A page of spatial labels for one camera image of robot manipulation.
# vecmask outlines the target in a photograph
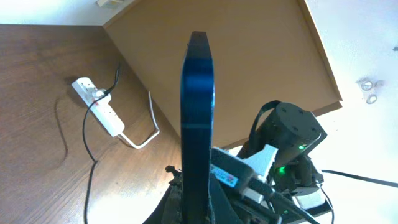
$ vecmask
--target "wooden floor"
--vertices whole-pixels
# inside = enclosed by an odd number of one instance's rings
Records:
[[[0,223],[83,223],[88,174],[85,104],[71,87],[99,88],[122,73],[110,105],[137,144],[153,132],[146,89],[102,27],[0,26]],[[89,223],[142,223],[180,167],[180,140],[154,105],[160,134],[141,150],[112,138],[90,115],[88,145],[99,159]]]

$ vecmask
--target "white label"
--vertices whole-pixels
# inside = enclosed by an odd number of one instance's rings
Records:
[[[210,172],[214,174],[219,181],[230,187],[235,187],[236,183],[239,180],[234,175],[231,175],[230,173],[217,166],[214,166],[213,164],[210,164]]]

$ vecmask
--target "white cable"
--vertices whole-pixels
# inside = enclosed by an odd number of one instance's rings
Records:
[[[148,139],[146,139],[146,140],[144,141],[144,143],[142,143],[142,144],[139,145],[139,146],[137,146],[136,144],[134,144],[125,134],[123,134],[123,133],[120,133],[120,134],[119,134],[119,135],[120,135],[124,140],[126,140],[133,148],[136,148],[136,149],[140,149],[140,148],[146,146],[146,145],[148,144],[148,142],[150,142],[150,140],[152,140],[154,137],[156,137],[156,135],[158,135],[158,134],[160,133],[159,127],[157,126],[156,119],[155,119],[154,108],[153,108],[153,106],[152,106],[152,97],[150,97],[150,92],[149,92],[149,91],[148,91],[148,95],[149,95],[150,115],[152,116],[152,120],[153,120],[153,122],[154,122],[156,132],[155,132],[151,137],[149,137]]]

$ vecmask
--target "green light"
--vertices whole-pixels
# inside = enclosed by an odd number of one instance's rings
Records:
[[[285,168],[286,168],[286,166],[283,166],[283,167],[279,168],[279,174],[280,175],[285,175],[286,174]]]

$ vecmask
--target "power strip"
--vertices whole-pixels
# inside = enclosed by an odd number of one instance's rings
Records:
[[[94,83],[87,77],[79,78],[72,83],[73,88],[84,100],[87,106],[91,105],[95,100],[104,95],[104,90],[99,90]],[[115,137],[123,133],[124,123],[108,104],[111,101],[109,94],[102,100],[99,100],[91,107],[91,111],[97,117],[98,121],[104,126],[108,133]]]
[[[72,87],[76,90],[76,92],[80,95],[80,97],[84,100],[87,106],[90,106],[95,100],[104,95],[105,90],[99,90],[95,87],[94,83],[87,77],[79,78],[78,80],[72,83]],[[149,106],[150,106],[150,115],[154,122],[155,133],[147,138],[142,144],[136,145],[134,144],[124,133],[124,124],[120,120],[119,116],[114,112],[112,107],[109,105],[111,101],[111,95],[108,94],[102,100],[96,102],[92,107],[91,111],[101,122],[102,126],[108,131],[108,133],[112,136],[119,136],[127,141],[133,148],[140,149],[148,142],[150,142],[154,137],[156,137],[160,133],[160,129],[157,126],[154,109],[152,107],[152,98],[150,97],[150,92],[148,92],[149,96]]]

